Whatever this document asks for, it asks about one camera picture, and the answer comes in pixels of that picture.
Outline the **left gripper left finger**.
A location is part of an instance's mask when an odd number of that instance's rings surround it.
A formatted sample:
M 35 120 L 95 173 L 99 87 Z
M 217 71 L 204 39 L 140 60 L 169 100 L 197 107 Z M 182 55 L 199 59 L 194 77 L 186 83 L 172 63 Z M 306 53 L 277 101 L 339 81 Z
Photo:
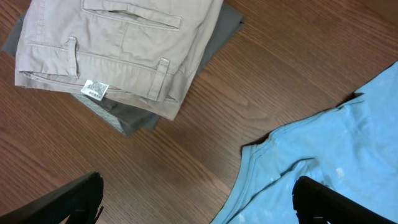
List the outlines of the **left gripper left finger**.
M 1 216 L 7 224 L 95 224 L 104 207 L 104 180 L 90 172 Z

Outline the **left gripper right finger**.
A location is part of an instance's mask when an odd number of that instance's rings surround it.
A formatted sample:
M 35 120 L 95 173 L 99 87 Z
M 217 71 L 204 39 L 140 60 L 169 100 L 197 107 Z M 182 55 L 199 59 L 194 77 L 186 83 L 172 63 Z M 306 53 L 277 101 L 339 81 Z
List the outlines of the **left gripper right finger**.
M 292 201 L 300 224 L 394 224 L 307 176 L 296 181 Z

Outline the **light blue t-shirt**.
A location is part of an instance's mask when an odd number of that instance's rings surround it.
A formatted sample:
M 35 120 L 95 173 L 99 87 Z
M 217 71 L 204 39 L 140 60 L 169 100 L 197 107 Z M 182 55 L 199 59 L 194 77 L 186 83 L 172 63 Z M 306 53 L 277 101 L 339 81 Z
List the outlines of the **light blue t-shirt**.
M 282 126 L 242 151 L 238 178 L 215 223 L 297 223 L 299 177 L 397 220 L 397 65 L 352 100 Z

